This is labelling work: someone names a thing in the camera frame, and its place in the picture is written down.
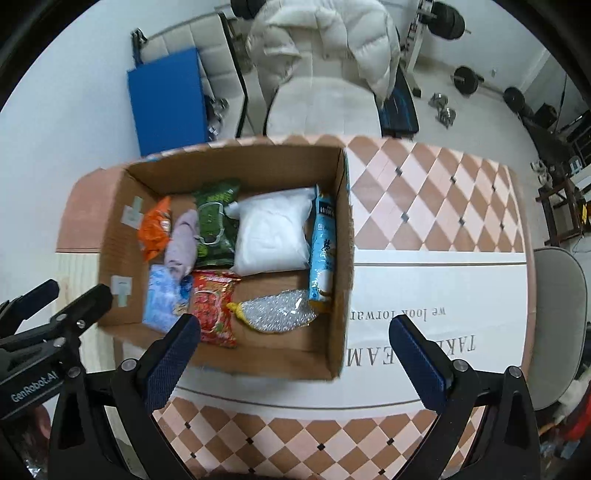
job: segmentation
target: table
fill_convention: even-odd
[[[407,312],[448,355],[475,368],[527,371],[535,274],[516,176],[493,161],[392,138],[247,138],[191,148],[256,142],[346,148],[356,249],[342,375],[294,382],[189,368],[155,418],[196,476],[392,478],[434,414],[387,346],[384,319]],[[58,255],[72,297],[92,286],[97,254]],[[83,341],[90,370],[140,354],[97,329]],[[450,468],[461,464],[481,417],[475,409]]]

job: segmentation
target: red snack bag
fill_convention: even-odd
[[[144,215],[138,239],[146,262],[166,248],[170,240],[170,197],[164,197]]]
[[[196,270],[193,275],[193,298],[190,313],[201,325],[201,341],[232,348],[236,338],[232,333],[228,302],[240,278],[227,272]]]

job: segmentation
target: blue gripper pad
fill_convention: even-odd
[[[446,403],[446,382],[400,316],[390,322],[389,339],[425,408],[440,414]]]
[[[177,324],[173,326],[164,339],[157,341],[165,343],[165,350],[164,353],[162,350],[157,352],[161,359],[150,370],[143,382],[143,398],[147,411],[151,413],[159,408],[164,408],[178,383],[178,379],[187,367],[189,360],[191,360],[200,339],[201,328],[199,321],[194,316],[185,314],[177,321]]]

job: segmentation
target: sticker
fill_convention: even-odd
[[[131,228],[135,228],[136,230],[139,229],[139,226],[142,223],[142,218],[144,215],[140,213],[142,209],[142,202],[144,200],[141,197],[136,196],[134,198],[134,205],[129,206],[125,205],[123,207],[123,215],[121,216],[121,223],[125,225],[129,225]]]
[[[131,295],[131,277],[111,277],[111,293],[117,296],[117,306],[126,307],[127,297]]]

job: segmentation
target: metal bolt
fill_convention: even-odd
[[[68,377],[76,378],[78,375],[80,375],[80,367],[72,367],[68,370]]]
[[[133,358],[128,358],[127,360],[123,360],[123,363],[121,364],[121,370],[125,372],[131,372],[137,364],[138,363],[136,360]]]
[[[509,367],[509,373],[512,377],[519,378],[521,376],[521,368],[511,365]]]
[[[454,360],[453,368],[455,368],[459,372],[465,372],[466,370],[468,370],[468,362],[462,359]]]

